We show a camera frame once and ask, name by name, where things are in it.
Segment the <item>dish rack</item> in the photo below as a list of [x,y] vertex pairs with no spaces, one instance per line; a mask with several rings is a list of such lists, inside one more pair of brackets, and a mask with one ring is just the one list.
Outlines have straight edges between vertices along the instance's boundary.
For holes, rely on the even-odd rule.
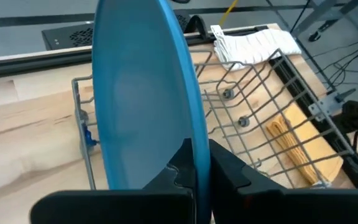
[[[329,183],[324,181],[315,164],[337,156],[352,155],[354,151],[327,111],[323,110],[318,103],[317,97],[304,78],[280,49],[276,50],[266,62],[257,65],[245,65],[241,62],[221,63],[213,60],[212,50],[191,50],[190,53],[205,55],[205,59],[201,63],[195,63],[194,66],[203,98],[209,138],[214,139],[249,166],[284,187],[329,187]],[[245,69],[232,71],[233,66],[238,63],[245,66]],[[224,70],[223,64],[231,65],[231,67]],[[283,66],[287,67],[287,70],[289,68],[295,75],[287,76],[287,78],[283,78],[283,74],[279,76],[276,73],[277,68]],[[92,75],[75,78],[72,80],[72,87],[81,153],[85,159],[90,188],[95,189],[90,152],[99,142],[92,138],[89,128],[97,124],[90,123],[87,112],[82,109],[84,104],[93,101],[93,97],[82,100],[78,87],[79,82],[90,79]],[[294,91],[291,91],[294,88],[301,91],[294,94]],[[318,109],[319,113],[313,115],[305,111],[307,118],[300,124],[291,126],[285,116],[285,110],[290,105],[299,105],[310,99],[316,106],[314,110]],[[288,131],[273,138],[266,130],[266,124],[278,115],[285,118]],[[326,126],[323,129],[320,128],[316,136],[301,141],[294,130],[307,122],[313,124],[321,122],[321,118]],[[297,144],[283,150],[276,140],[288,133],[294,135]],[[342,150],[315,161],[311,160],[305,144],[320,137],[335,138],[336,144],[340,144]],[[297,166],[292,163],[286,152],[296,147],[305,153],[309,162]],[[306,182],[300,174],[300,168],[303,166],[313,167],[319,179],[317,184],[311,186]]]

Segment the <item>wire dish rack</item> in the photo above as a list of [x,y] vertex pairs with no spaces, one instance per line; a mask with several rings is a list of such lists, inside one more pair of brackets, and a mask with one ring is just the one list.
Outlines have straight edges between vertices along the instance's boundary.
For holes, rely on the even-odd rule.
[[[327,111],[322,110],[318,99],[311,88],[306,84],[303,77],[293,66],[289,58],[280,49],[276,50],[269,58],[277,58],[278,62],[271,66],[268,62],[257,65],[245,65],[245,69],[232,71],[232,67],[241,62],[227,62],[231,65],[229,70],[223,69],[222,63],[217,61],[212,50],[191,50],[195,63],[196,75],[200,84],[201,96],[205,112],[208,135],[226,149],[230,150],[245,163],[259,171],[261,174],[274,180],[287,188],[321,188],[329,187],[330,182],[318,169],[319,163],[353,154],[354,151],[333,123]],[[275,73],[275,67],[281,63],[291,66],[295,76],[283,83]],[[81,152],[85,159],[86,170],[91,189],[95,189],[90,152],[99,142],[91,136],[88,114],[82,109],[84,104],[91,103],[93,97],[82,100],[78,83],[90,80],[92,76],[75,78],[72,81],[73,97],[75,101],[75,115],[81,140]],[[291,95],[287,88],[298,82],[304,87],[299,95]],[[320,114],[305,116],[297,124],[291,124],[286,111],[296,107],[296,101],[304,96],[313,99]],[[267,125],[273,119],[281,116],[288,128],[287,131],[273,137],[267,129]],[[317,116],[323,116],[329,124],[326,130],[310,136],[308,139],[300,138],[297,129],[306,123],[316,120]],[[345,150],[340,153],[334,152],[317,159],[310,156],[309,143],[317,141],[326,135],[336,135],[337,140],[345,145]],[[295,141],[290,147],[279,145],[282,138],[292,136]],[[289,156],[292,150],[303,152],[306,160],[301,164],[293,162]],[[302,174],[302,169],[308,167],[318,179],[311,183]]]

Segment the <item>black cable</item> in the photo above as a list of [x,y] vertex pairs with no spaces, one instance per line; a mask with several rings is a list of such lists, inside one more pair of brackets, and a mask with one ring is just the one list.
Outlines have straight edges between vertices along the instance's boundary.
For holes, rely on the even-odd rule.
[[[335,64],[334,64],[334,67],[337,68],[337,69],[341,69],[340,66],[338,66],[338,63],[335,63]],[[345,71],[358,73],[358,70],[345,69]]]
[[342,82],[341,85],[358,85],[358,83],[355,83],[355,82]]
[[357,151],[357,140],[358,140],[358,130],[354,133],[354,137],[353,137],[353,150],[356,152]]
[[316,62],[316,60],[310,55],[308,49],[306,49],[306,47],[302,44],[302,41],[300,41],[299,39],[295,39],[295,41],[297,42],[297,44],[304,50],[304,53],[310,58],[310,61],[313,63],[313,65],[315,65],[315,67],[317,68],[318,73],[321,73],[321,76],[323,77],[324,80],[326,80],[328,83],[328,87],[330,87],[330,89],[332,89],[332,91],[336,91],[335,86],[328,80],[328,77],[326,74],[324,74],[324,71],[321,69],[321,67],[318,65],[318,63]]
[[350,57],[350,56],[356,54],[357,52],[358,52],[358,49],[355,50],[355,51],[353,51],[352,53],[346,55],[346,56],[343,56],[343,57],[340,58],[339,60],[337,60],[337,61],[335,61],[335,62],[333,62],[333,63],[330,63],[329,65],[325,66],[325,67],[322,69],[322,71],[325,71],[327,68],[329,68],[330,66],[334,65],[335,63],[338,63],[338,62],[340,62],[341,60],[344,60],[345,58]]
[[303,6],[303,9],[302,9],[301,13],[299,14],[298,18],[296,19],[294,25],[292,26],[290,33],[292,33],[292,31],[295,29],[296,25],[298,24],[299,20],[301,19],[301,17],[303,15],[303,13],[305,12],[306,8],[309,6],[309,3],[310,3],[310,0],[308,0],[306,2],[305,6]]
[[316,54],[316,55],[312,55],[311,57],[313,57],[313,58],[319,57],[319,56],[321,56],[321,55],[324,55],[324,54],[328,54],[328,53],[330,53],[330,52],[333,52],[334,50],[344,49],[344,48],[347,48],[347,47],[352,47],[353,45],[356,45],[356,44],[358,44],[358,41],[357,41],[357,42],[354,42],[354,43],[351,43],[351,44],[349,44],[349,45],[346,45],[346,46],[336,47],[336,48],[334,48],[334,49],[327,50],[327,51],[325,51],[325,52],[321,52],[321,53],[318,53],[318,54]]
[[[343,73],[344,75],[343,75],[342,80],[341,80],[337,85],[335,85],[335,86],[339,86],[340,84],[342,84],[342,83],[345,81],[345,79],[346,79],[346,71],[345,71],[345,69],[346,69],[346,68],[351,64],[351,62],[352,62],[353,60],[355,60],[357,57],[358,57],[358,54],[357,54],[356,56],[354,56],[352,59],[350,59],[348,62],[346,62],[343,66],[341,66],[340,69],[338,69],[338,71],[341,71],[341,72],[339,72],[339,74],[337,75],[337,77],[333,80],[333,83],[341,76],[342,73]],[[329,80],[331,80],[332,77],[335,76],[335,74],[336,74],[338,71],[336,71],[333,75],[331,75],[331,77],[329,77]]]

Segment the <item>metal frame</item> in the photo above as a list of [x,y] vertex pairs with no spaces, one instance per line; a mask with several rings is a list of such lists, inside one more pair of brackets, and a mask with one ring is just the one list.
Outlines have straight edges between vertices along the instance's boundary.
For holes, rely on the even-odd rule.
[[[226,35],[247,35],[258,31],[259,29],[267,29],[267,26],[256,26],[254,28],[238,29],[225,32]],[[186,34],[186,41],[189,46],[208,44],[215,40],[213,36],[205,39],[200,34]],[[56,68],[59,66],[78,65],[81,63],[89,63],[92,61],[91,47],[83,47],[81,50],[71,50],[62,52],[50,51],[40,55],[25,55],[19,58],[7,58],[0,60],[0,77],[11,76],[18,73],[36,72]]]
[[[202,76],[203,71],[206,67],[208,66],[217,66],[217,65],[221,65],[221,63],[210,63],[209,60],[212,56],[212,51],[210,50],[195,50],[195,51],[191,51],[193,53],[207,53],[208,56],[206,57],[206,61],[203,63],[197,63],[195,64],[195,69],[196,69],[196,75],[199,78],[200,76]],[[275,61],[273,61],[273,57],[279,55],[280,58],[276,59]],[[355,155],[354,151],[352,150],[352,148],[350,147],[350,145],[347,143],[345,137],[342,135],[342,133],[340,132],[340,130],[338,130],[338,128],[336,127],[336,125],[333,123],[333,121],[331,120],[331,118],[329,117],[329,114],[327,114],[327,112],[325,110],[322,109],[322,107],[320,107],[320,105],[317,103],[318,99],[317,97],[315,97],[314,93],[312,92],[312,90],[310,89],[310,87],[308,86],[308,84],[304,81],[304,79],[302,78],[302,76],[298,73],[298,71],[294,68],[294,66],[292,65],[291,61],[289,61],[289,59],[287,58],[287,56],[285,56],[282,51],[280,49],[276,50],[268,59],[268,61],[270,62],[270,64],[272,65],[271,69],[268,72],[268,75],[265,78],[262,78],[260,76],[260,73],[262,71],[264,71],[266,69],[266,64],[264,65],[264,67],[262,69],[260,69],[259,71],[253,66],[253,65],[246,65],[240,62],[227,62],[226,64],[231,65],[230,69],[222,75],[222,77],[219,80],[211,80],[208,82],[199,82],[201,88],[203,85],[209,85],[211,83],[216,83],[216,93],[208,93],[207,91],[204,91],[203,94],[201,94],[201,96],[203,97],[203,101],[209,103],[210,105],[210,109],[209,111],[206,111],[205,117],[208,118],[209,116],[211,116],[212,114],[215,116],[217,122],[218,122],[218,126],[213,128],[211,131],[209,131],[208,134],[212,134],[215,130],[220,129],[223,133],[223,137],[224,139],[226,139],[228,145],[229,145],[229,150],[239,156],[241,154],[247,154],[249,156],[249,159],[251,161],[250,166],[252,166],[254,169],[258,170],[258,168],[262,165],[262,163],[266,160],[272,159],[272,158],[277,158],[282,170],[280,172],[276,172],[274,174],[268,174],[266,172],[263,172],[261,170],[259,170],[259,172],[263,173],[264,175],[266,175],[267,177],[273,177],[276,175],[280,175],[280,174],[285,174],[289,183],[291,184],[291,186],[294,188],[295,185],[292,182],[290,176],[288,175],[288,172],[291,170],[295,170],[295,169],[301,169],[304,166],[312,166],[318,179],[319,179],[319,184],[314,185],[313,187],[328,187],[325,179],[320,175],[317,167],[315,166],[316,162],[325,160],[325,159],[330,159],[332,157],[337,157],[337,156],[353,156]],[[231,69],[235,66],[235,64],[240,63],[243,66],[248,67],[248,69],[246,69],[246,71],[244,72],[243,76],[238,77],[238,80],[236,80],[235,82],[227,82],[225,81],[225,78],[229,75]],[[272,94],[269,90],[269,88],[267,87],[267,85],[265,84],[264,81],[266,81],[266,79],[268,79],[271,74],[272,71],[275,70],[277,72],[277,74],[279,74],[280,69],[286,68],[286,72],[287,73],[291,73],[293,75],[293,77],[291,77],[291,79],[289,80],[285,80],[282,79],[283,81],[283,88],[276,94]],[[245,79],[245,77],[249,77],[249,73],[250,72],[254,72],[255,75],[247,82],[247,84],[245,84],[244,86],[242,85],[243,80]],[[92,141],[94,141],[93,139],[89,138],[86,136],[86,132],[88,131],[88,126],[90,125],[88,123],[87,117],[81,115],[81,104],[83,103],[90,103],[93,101],[93,98],[88,99],[88,100],[81,100],[80,99],[80,94],[78,91],[78,82],[82,81],[82,80],[89,80],[92,79],[92,76],[88,76],[88,77],[82,77],[82,78],[76,78],[72,81],[73,84],[73,97],[74,97],[74,101],[75,101],[75,114],[76,114],[76,119],[77,119],[77,123],[78,123],[78,128],[79,128],[79,132],[80,132],[80,139],[81,139],[81,152],[84,155],[84,159],[85,159],[85,164],[86,164],[86,169],[87,169],[87,173],[88,173],[88,178],[89,178],[89,186],[91,189],[96,189],[95,184],[94,184],[94,178],[93,178],[93,173],[92,173],[92,166],[90,163],[90,155],[89,152],[91,151],[91,148],[93,147],[93,144],[91,143]],[[256,85],[248,94],[244,93],[244,89],[246,89],[249,84],[253,81],[253,80],[259,80],[260,83],[258,85]],[[226,84],[231,84],[232,87],[230,87],[230,90],[232,92],[237,92],[236,94],[232,94],[231,96],[225,96],[224,93],[220,93],[220,88],[219,86],[222,83],[226,83]],[[278,105],[278,102],[276,101],[276,97],[278,97],[281,93],[283,93],[284,90],[288,89],[290,86],[292,85],[301,85],[301,87],[303,88],[303,90],[297,94],[296,96],[294,96],[294,98],[288,102],[288,104],[286,106],[280,107]],[[264,87],[264,89],[267,91],[270,100],[266,101],[264,104],[260,105],[260,107],[256,110],[252,109],[251,103],[248,100],[248,97],[250,94],[252,94],[258,87]],[[232,106],[226,106],[225,101],[227,100],[233,100],[237,97],[241,97],[241,101],[239,101],[238,103],[236,103],[235,105]],[[263,125],[265,125],[265,123],[267,121],[269,121],[270,119],[272,119],[273,117],[277,116],[277,115],[281,115],[285,118],[285,114],[284,114],[284,110],[289,107],[290,105],[292,105],[295,102],[299,102],[299,100],[303,100],[304,98],[306,98],[307,100],[311,100],[312,103],[317,103],[316,106],[318,107],[318,109],[320,110],[321,114],[324,116],[324,119],[327,123],[327,125],[325,126],[324,130],[320,130],[320,134],[312,137],[311,139],[307,139],[304,141],[301,141],[299,139],[299,137],[295,134],[295,129],[300,127],[301,125],[305,124],[306,122],[309,121],[315,121],[315,119],[317,118],[316,115],[310,115],[308,119],[304,120],[302,123],[297,124],[296,126],[291,126],[291,124],[287,121],[287,119],[285,119],[286,125],[289,127],[289,130],[279,136],[276,136],[272,139],[269,139],[267,132],[265,131],[265,129],[263,128]],[[222,106],[215,106],[214,102],[220,102],[222,103]],[[237,128],[236,125],[236,120],[231,116],[229,109],[230,108],[234,108],[239,106],[241,103],[245,102],[247,104],[247,106],[249,107],[249,109],[251,110],[250,115],[248,116],[253,116],[257,122],[257,126],[253,127],[252,129],[242,132]],[[277,112],[271,114],[268,118],[265,118],[263,120],[259,120],[256,116],[256,114],[266,105],[268,105],[270,102],[273,102],[274,105],[276,106],[276,108],[278,109]],[[217,110],[224,110],[228,116],[228,118],[230,119],[231,123],[230,124],[223,124],[221,122],[221,120],[219,119],[218,116],[218,112]],[[235,134],[228,134],[225,132],[225,128],[234,128],[234,130],[236,131]],[[266,139],[268,139],[266,142],[262,143],[261,145],[258,145],[256,147],[252,147],[249,148],[247,147],[247,143],[243,140],[242,136],[246,135],[252,131],[254,131],[256,128],[261,128],[263,135],[265,136]],[[276,151],[274,146],[272,145],[272,143],[274,141],[276,141],[278,138],[287,135],[287,134],[292,134],[295,139],[296,139],[296,145],[289,147],[287,149],[283,149],[282,151]],[[339,142],[342,144],[343,148],[341,150],[337,151],[337,154],[333,154],[324,158],[319,158],[317,160],[312,160],[311,157],[308,155],[304,144],[319,138],[321,136],[323,136],[326,139],[327,136],[329,135],[333,135],[336,136],[339,139]],[[234,147],[231,144],[231,138],[239,138],[241,145],[243,147],[243,151],[236,153],[234,150]],[[258,150],[260,147],[264,146],[264,145],[269,145],[270,148],[273,151],[273,154],[271,156],[267,156],[266,158],[263,159],[257,159],[255,160],[252,156],[251,156],[251,152]],[[280,160],[279,155],[283,154],[287,151],[290,151],[292,149],[295,148],[301,148],[301,150],[303,151],[303,153],[306,155],[306,158],[309,160],[309,162],[306,162],[304,164],[300,164],[297,166],[294,166],[292,168],[285,168],[285,166],[283,165],[283,162]]]
[[322,33],[343,17],[351,22],[358,30],[358,23],[350,15],[347,15],[358,6],[358,0],[350,0],[345,3],[339,11],[333,11],[331,9],[332,7],[337,7],[337,0],[324,0],[321,4],[316,4],[314,1],[316,0],[311,0],[310,2],[314,11],[294,29],[291,33],[294,37],[298,37],[315,22],[325,20],[326,22],[316,31],[317,34]]
[[[255,27],[253,29],[249,29],[249,30],[243,30],[243,32],[256,32],[257,30],[260,29],[266,29],[266,27]],[[195,64],[195,69],[197,71],[196,75],[197,78],[199,78],[202,75],[203,70],[207,67],[207,66],[216,66],[216,65],[220,65],[220,63],[209,63],[209,60],[212,56],[212,52],[210,52],[209,50],[196,50],[194,51],[195,53],[208,53],[208,56],[206,58],[206,61],[204,63],[197,63]],[[280,58],[276,58],[273,59],[273,55],[279,54]],[[231,152],[234,153],[234,148],[232,147],[230,141],[228,140],[229,138],[233,138],[233,137],[238,137],[241,141],[241,144],[244,148],[244,151],[240,154],[247,154],[249,156],[249,158],[251,159],[251,166],[255,169],[257,169],[261,163],[263,163],[263,161],[267,160],[267,159],[271,159],[273,157],[276,157],[280,163],[280,166],[282,167],[282,171],[281,172],[277,172],[276,174],[272,174],[272,175],[268,175],[266,173],[263,173],[264,175],[268,176],[268,177],[273,177],[275,175],[279,175],[279,174],[285,174],[288,178],[288,180],[290,181],[291,186],[293,187],[294,184],[291,181],[291,179],[289,178],[287,172],[289,170],[293,170],[293,169],[299,169],[303,166],[308,166],[311,165],[313,166],[313,169],[316,171],[319,180],[320,180],[320,184],[314,186],[314,187],[327,187],[326,182],[324,181],[324,179],[319,175],[319,172],[317,171],[316,166],[314,165],[315,162],[318,161],[322,161],[323,159],[328,159],[328,158],[322,158],[322,159],[318,159],[317,161],[312,161],[310,156],[307,155],[306,149],[303,147],[304,144],[306,144],[309,141],[312,141],[318,137],[324,137],[325,140],[327,140],[327,142],[331,145],[331,147],[337,152],[337,154],[330,156],[331,157],[335,157],[335,156],[342,156],[345,158],[344,160],[344,170],[346,172],[346,174],[348,175],[349,179],[351,180],[351,182],[358,187],[358,172],[355,172],[354,169],[354,164],[356,163],[358,165],[358,154],[355,153],[353,151],[353,149],[350,147],[350,143],[348,138],[346,137],[345,134],[341,133],[340,130],[338,130],[338,128],[336,127],[336,125],[333,123],[332,119],[329,117],[329,114],[327,114],[326,110],[323,110],[322,107],[320,107],[320,105],[317,103],[318,99],[316,97],[316,95],[311,91],[310,87],[308,86],[308,84],[304,81],[304,79],[302,78],[302,76],[299,74],[299,72],[296,70],[296,68],[292,65],[291,61],[289,61],[289,59],[280,51],[277,50],[276,52],[274,52],[274,54],[272,54],[272,56],[268,59],[269,64],[272,66],[272,70],[275,71],[275,73],[279,76],[279,78],[282,80],[284,87],[283,89],[281,89],[281,91],[279,93],[281,93],[283,90],[288,89],[288,91],[292,94],[293,96],[293,100],[291,100],[291,102],[289,102],[289,104],[287,104],[287,106],[290,105],[290,103],[294,103],[296,102],[298,104],[298,106],[301,108],[301,110],[304,112],[304,114],[308,117],[307,120],[305,120],[304,122],[302,122],[299,125],[296,125],[294,127],[291,127],[291,125],[287,123],[287,126],[290,127],[290,130],[288,131],[288,133],[293,133],[293,135],[295,136],[295,139],[297,141],[296,146],[293,147],[289,147],[288,149],[284,150],[284,151],[280,151],[277,152],[275,151],[274,147],[272,146],[272,142],[274,140],[276,140],[276,138],[279,138],[279,136],[277,136],[276,138],[273,138],[271,140],[268,140],[267,142],[263,143],[260,146],[257,147],[253,147],[253,148],[248,148],[247,144],[244,142],[244,140],[241,138],[241,135],[243,134],[247,134],[246,133],[242,133],[240,132],[237,128],[236,128],[236,121],[235,119],[230,115],[229,111],[228,111],[228,107],[227,106],[223,106],[223,107],[215,107],[213,105],[214,101],[224,101],[224,97],[225,97],[225,93],[220,93],[219,92],[219,86],[221,83],[226,83],[226,84],[232,84],[233,88],[230,89],[231,91],[238,89],[238,92],[236,94],[232,94],[230,96],[230,98],[235,98],[238,97],[239,95],[242,96],[242,100],[234,105],[234,106],[238,106],[240,103],[242,103],[243,101],[245,101],[248,105],[248,107],[251,110],[251,115],[249,116],[253,116],[255,115],[258,110],[253,110],[252,107],[250,106],[250,103],[247,100],[248,95],[245,95],[243,93],[243,90],[248,86],[248,85],[244,85],[243,87],[240,87],[240,82],[247,76],[247,74],[250,71],[255,72],[256,74],[258,74],[259,72],[255,69],[255,67],[253,65],[244,65],[244,66],[248,66],[249,69],[244,73],[244,75],[236,82],[227,82],[225,81],[225,77],[229,74],[230,70],[229,69],[225,74],[223,74],[222,78],[220,80],[213,80],[213,81],[208,81],[208,82],[199,82],[200,86],[204,85],[204,84],[211,84],[211,83],[217,83],[216,85],[216,93],[215,94],[211,94],[211,93],[207,93],[204,92],[201,96],[203,97],[204,101],[209,102],[209,104],[211,105],[211,109],[209,111],[206,112],[205,116],[206,118],[208,116],[210,116],[211,114],[214,114],[215,117],[217,117],[217,122],[219,124],[219,126],[213,128],[212,130],[209,131],[208,134],[213,133],[215,130],[217,129],[221,129],[223,134],[224,134],[224,138],[227,139],[227,143],[229,145],[229,149],[231,150]],[[240,63],[240,62],[228,62],[227,64],[232,64],[231,68],[236,64],[236,63]],[[73,80],[73,96],[74,96],[74,100],[75,100],[75,114],[76,114],[76,118],[77,118],[77,123],[78,123],[78,128],[79,128],[79,132],[81,135],[81,151],[84,154],[85,157],[85,164],[86,164],[86,168],[87,168],[87,173],[90,174],[92,173],[92,168],[91,168],[91,164],[89,162],[89,152],[91,151],[91,147],[93,147],[93,145],[91,144],[92,141],[94,141],[93,139],[89,138],[86,136],[85,132],[88,131],[88,127],[87,125],[89,125],[87,123],[86,117],[85,116],[81,116],[81,104],[82,103],[90,103],[93,99],[89,99],[89,100],[84,100],[81,101],[80,99],[80,95],[78,92],[78,81],[81,80],[89,80],[91,79],[92,76],[89,77],[83,77],[83,78],[76,78]],[[278,103],[275,101],[275,98],[278,95],[272,95],[271,92],[269,91],[269,89],[267,88],[266,84],[264,83],[264,80],[259,76],[259,75],[255,75],[250,81],[249,83],[258,78],[260,80],[260,84],[258,86],[263,86],[267,92],[269,93],[269,96],[271,97],[271,100],[269,100],[267,103],[273,102],[275,104],[275,106],[278,109],[278,112],[271,115],[269,118],[263,120],[263,121],[259,121],[258,118],[255,116],[256,121],[258,123],[259,126],[263,125],[265,122],[267,122],[267,120],[273,118],[274,116],[280,114],[282,116],[284,116],[283,114],[283,110],[286,107],[283,108],[279,108]],[[317,115],[313,115],[311,114],[311,112],[309,111],[308,107],[309,105],[315,104],[318,107],[318,110],[321,111],[321,114],[324,117],[324,122],[320,123],[316,120]],[[225,112],[227,113],[229,119],[231,120],[231,124],[223,124],[222,122],[220,122],[218,116],[217,116],[217,112],[216,110],[225,110]],[[294,134],[294,129],[301,126],[302,124],[304,124],[307,121],[311,121],[313,123],[313,125],[318,129],[318,131],[320,132],[319,135],[308,139],[306,141],[300,141],[300,139],[298,138],[298,136],[296,134]],[[227,134],[225,132],[225,128],[228,127],[233,127],[236,130],[236,134]],[[262,132],[264,134],[264,136],[268,139],[267,137],[267,133],[264,131],[264,129],[262,129]],[[273,155],[272,156],[268,156],[266,158],[263,159],[257,159],[254,160],[252,158],[252,156],[250,155],[251,151],[257,150],[259,147],[264,146],[266,144],[269,144],[270,147],[273,150]],[[292,150],[296,147],[301,147],[303,152],[306,152],[306,156],[309,159],[310,162],[306,163],[306,164],[302,164],[300,166],[295,166],[291,169],[285,169],[283,164],[281,163],[280,159],[278,158],[278,155]],[[91,187],[91,189],[95,189],[95,185],[94,185],[94,179],[93,179],[93,175],[88,175],[89,177],[89,185]]]

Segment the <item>white towel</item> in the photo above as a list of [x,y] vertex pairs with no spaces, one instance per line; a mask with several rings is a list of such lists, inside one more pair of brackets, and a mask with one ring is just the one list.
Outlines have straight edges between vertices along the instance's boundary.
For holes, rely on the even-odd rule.
[[[214,51],[221,62],[242,62],[257,64],[266,61],[277,49],[285,55],[302,54],[302,51],[287,31],[265,29],[254,34],[233,37],[224,35],[220,26],[211,26],[216,37]],[[223,64],[229,70],[232,64]],[[237,63],[232,70],[243,69],[245,66]]]

